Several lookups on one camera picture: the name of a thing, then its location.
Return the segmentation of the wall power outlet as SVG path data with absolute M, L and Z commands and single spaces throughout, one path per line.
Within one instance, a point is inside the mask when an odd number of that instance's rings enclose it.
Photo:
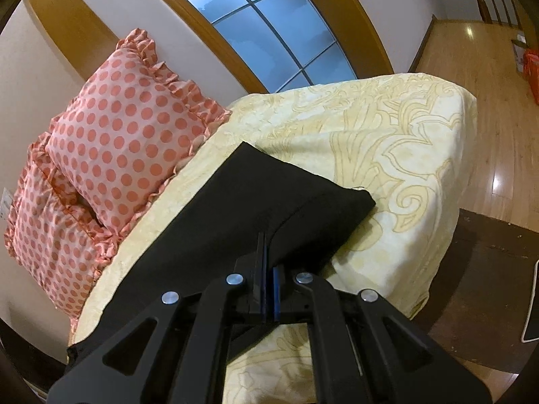
M 0 199 L 0 219 L 6 220 L 12 203 L 13 203 L 13 195 L 10 193 L 6 188 L 3 189 L 1 199 Z

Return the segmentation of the dark floor rug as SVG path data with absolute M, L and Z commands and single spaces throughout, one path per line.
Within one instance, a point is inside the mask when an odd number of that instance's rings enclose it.
M 415 323 L 456 358 L 520 372 L 535 348 L 521 335 L 537 260 L 536 232 L 461 210 Z

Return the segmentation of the right polka dot pillow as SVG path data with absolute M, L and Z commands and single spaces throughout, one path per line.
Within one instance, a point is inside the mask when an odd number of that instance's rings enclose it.
M 59 116 L 46 150 L 100 223 L 123 236 L 229 116 L 136 28 Z

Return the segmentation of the red bag on floor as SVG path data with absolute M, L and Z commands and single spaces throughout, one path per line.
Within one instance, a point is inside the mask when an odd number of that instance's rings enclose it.
M 539 104 L 539 56 L 538 51 L 518 38 L 512 40 L 512 50 L 517 71 L 527 80 L 536 104 Z

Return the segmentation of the cream patterned bed cover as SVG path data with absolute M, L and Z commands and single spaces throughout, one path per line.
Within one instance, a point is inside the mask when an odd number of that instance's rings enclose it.
M 429 297 L 457 225 L 476 129 L 471 93 L 419 73 L 237 100 L 229 121 L 122 242 L 83 308 L 77 343 L 97 327 L 135 262 L 243 142 L 371 194 L 375 208 L 314 275 L 353 295 L 374 289 L 411 321 Z M 271 265 L 268 255 L 267 264 L 268 320 L 233 329 L 221 402 L 316 402 L 308 327 L 275 318 L 271 272 L 285 268 Z

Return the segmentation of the black pants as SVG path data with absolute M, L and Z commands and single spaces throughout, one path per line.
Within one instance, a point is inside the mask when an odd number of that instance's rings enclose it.
M 265 234 L 268 261 L 286 274 L 322 269 L 375 208 L 366 190 L 345 189 L 243 142 L 135 262 L 97 327 L 68 348 L 68 366 L 135 318 L 157 296 L 201 293 Z

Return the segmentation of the wooden framed window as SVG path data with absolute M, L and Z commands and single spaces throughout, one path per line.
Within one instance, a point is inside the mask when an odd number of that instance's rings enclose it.
M 30 0 L 83 3 L 117 36 L 147 29 L 161 55 L 219 99 L 389 74 L 359 0 Z

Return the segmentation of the polka dot pillow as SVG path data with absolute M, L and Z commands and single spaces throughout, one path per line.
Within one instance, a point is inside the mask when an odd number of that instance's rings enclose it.
M 136 28 L 59 116 L 46 150 L 100 223 L 123 236 L 229 116 Z
M 78 320 L 120 241 L 100 226 L 90 207 L 46 152 L 50 134 L 29 145 L 14 191 L 5 247 L 56 309 Z

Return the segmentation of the left polka dot pillow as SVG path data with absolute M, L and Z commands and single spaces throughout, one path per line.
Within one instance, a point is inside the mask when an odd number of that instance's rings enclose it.
M 56 309 L 78 320 L 120 241 L 100 226 L 90 207 L 46 152 L 50 134 L 29 145 L 14 191 L 5 247 Z

